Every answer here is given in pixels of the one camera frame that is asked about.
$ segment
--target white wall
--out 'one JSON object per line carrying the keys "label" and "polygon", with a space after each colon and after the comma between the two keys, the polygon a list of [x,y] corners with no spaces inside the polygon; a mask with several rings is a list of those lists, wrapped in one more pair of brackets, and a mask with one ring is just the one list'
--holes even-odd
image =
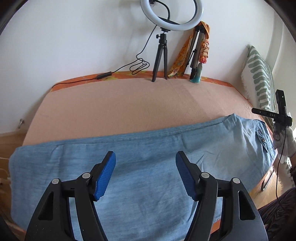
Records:
{"label": "white wall", "polygon": [[[163,0],[179,23],[191,19],[192,0]],[[206,0],[203,21],[211,26],[210,54],[203,76],[242,90],[246,46],[265,58],[271,43],[274,11],[264,0]],[[164,7],[155,12],[166,17]],[[59,81],[114,71],[134,60],[153,29],[139,0],[29,0],[0,36],[0,133],[27,128],[42,98]],[[142,57],[153,69],[155,31]],[[169,65],[189,31],[168,34]]]}
{"label": "white wall", "polygon": [[273,70],[274,87],[285,92],[287,112],[296,120],[296,43],[283,24],[279,56]]}

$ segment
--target white glove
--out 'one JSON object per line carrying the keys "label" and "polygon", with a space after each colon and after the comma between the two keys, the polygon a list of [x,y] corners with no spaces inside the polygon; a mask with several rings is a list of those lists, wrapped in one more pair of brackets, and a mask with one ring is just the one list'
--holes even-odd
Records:
{"label": "white glove", "polygon": [[[285,146],[283,149],[284,139],[286,133]],[[293,130],[291,127],[287,127],[287,132],[281,129],[281,125],[279,123],[274,123],[273,127],[273,137],[274,137],[274,149],[278,150],[279,157],[283,152],[283,157],[281,159],[281,163],[283,160],[287,160],[287,157],[292,157],[296,153],[296,141],[293,136]]]}

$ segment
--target teal figurine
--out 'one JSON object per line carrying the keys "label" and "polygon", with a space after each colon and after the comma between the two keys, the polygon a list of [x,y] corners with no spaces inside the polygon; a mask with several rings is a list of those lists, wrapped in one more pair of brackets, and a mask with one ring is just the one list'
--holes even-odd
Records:
{"label": "teal figurine", "polygon": [[202,63],[199,63],[196,68],[196,75],[195,77],[190,80],[192,83],[199,83],[202,77]]}

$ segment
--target orange bedspread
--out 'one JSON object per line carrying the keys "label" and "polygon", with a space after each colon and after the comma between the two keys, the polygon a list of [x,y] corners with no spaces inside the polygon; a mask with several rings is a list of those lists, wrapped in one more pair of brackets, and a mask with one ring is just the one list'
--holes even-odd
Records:
{"label": "orange bedspread", "polygon": [[[83,84],[87,84],[87,83],[92,83],[92,82],[100,82],[100,81],[106,81],[106,80],[123,80],[123,79],[133,79],[133,78],[152,78],[152,71],[141,71],[135,75],[132,75],[130,71],[122,71],[122,72],[116,72],[114,74],[112,74],[112,76],[110,77],[106,77],[100,80],[88,80],[88,79],[92,79],[95,78],[98,74],[91,74],[91,75],[87,75],[87,76],[82,76],[82,77],[77,77],[74,79],[69,79],[69,80],[65,80],[65,81],[61,81],[58,82],[57,84],[55,84],[53,86],[53,88],[51,89],[51,92],[56,91],[56,90],[61,90],[61,89],[65,89],[68,87],[72,87],[72,86],[76,86],[76,85],[83,85]],[[158,78],[163,78],[164,73],[163,72],[158,72],[157,73],[157,77]],[[185,79],[188,80],[189,79],[188,74],[185,74],[184,76],[175,76],[172,79]],[[215,83],[218,85],[223,85],[223,86],[228,86],[228,87],[233,87],[233,85],[227,83],[227,82],[223,82],[221,80],[215,80],[215,79],[211,79],[211,78],[207,78],[207,77],[202,77],[202,81],[205,82],[210,82],[210,83]]]}

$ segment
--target black tripod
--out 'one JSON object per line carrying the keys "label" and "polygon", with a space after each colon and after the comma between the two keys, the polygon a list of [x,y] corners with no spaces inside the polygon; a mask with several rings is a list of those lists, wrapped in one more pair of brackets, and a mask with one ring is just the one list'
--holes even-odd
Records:
{"label": "black tripod", "polygon": [[168,75],[168,48],[167,48],[167,39],[166,39],[166,34],[160,34],[156,35],[156,38],[159,38],[159,45],[158,45],[158,50],[157,50],[157,55],[155,59],[155,64],[154,64],[154,69],[153,69],[153,77],[152,77],[152,82],[155,82],[156,80],[156,75],[157,71],[159,68],[160,60],[161,60],[161,55],[162,53],[164,54],[164,68],[165,68],[165,79],[167,79]]}

